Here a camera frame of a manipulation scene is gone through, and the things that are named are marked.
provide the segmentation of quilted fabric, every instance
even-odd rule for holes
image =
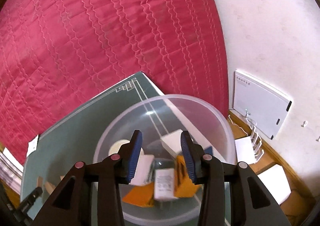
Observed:
[[[140,70],[227,114],[214,0],[8,0],[0,50],[0,141],[21,163],[35,135]]]

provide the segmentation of pink bedspread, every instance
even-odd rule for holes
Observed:
[[[142,70],[164,93],[228,111],[214,0],[8,0],[0,12],[0,141],[28,142],[99,92]]]

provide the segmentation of cream round object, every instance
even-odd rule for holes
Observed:
[[[118,153],[120,147],[121,147],[123,144],[129,143],[129,142],[130,142],[130,141],[127,140],[127,139],[121,139],[121,140],[115,142],[115,143],[110,147],[108,156],[110,156],[110,155],[112,155],[112,154]],[[143,149],[141,149],[140,154],[141,154],[141,155],[144,155]]]

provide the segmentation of white wire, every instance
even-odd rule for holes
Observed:
[[[232,121],[232,119],[230,118],[230,115],[228,116],[228,118],[230,119],[230,121],[231,121],[231,124],[233,124],[233,125],[236,125],[238,128],[240,128],[247,136],[249,136],[249,134],[246,132],[246,131],[244,131],[243,130],[243,128],[242,127],[239,127],[239,125],[238,124],[236,124],[236,123],[233,123],[233,121]]]

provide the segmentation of brown floor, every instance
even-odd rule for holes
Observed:
[[[232,124],[229,119],[228,122],[231,126],[235,139],[246,136],[246,134],[237,125]],[[265,153],[256,164],[250,165],[250,167],[256,174],[260,174],[276,163],[277,162],[274,158],[272,158],[268,153]],[[303,190],[298,189],[289,174],[286,173],[286,175],[290,185],[291,194],[289,198],[280,205],[280,207],[287,216],[291,225],[298,226],[310,213],[314,205],[314,199],[310,197],[303,197]]]

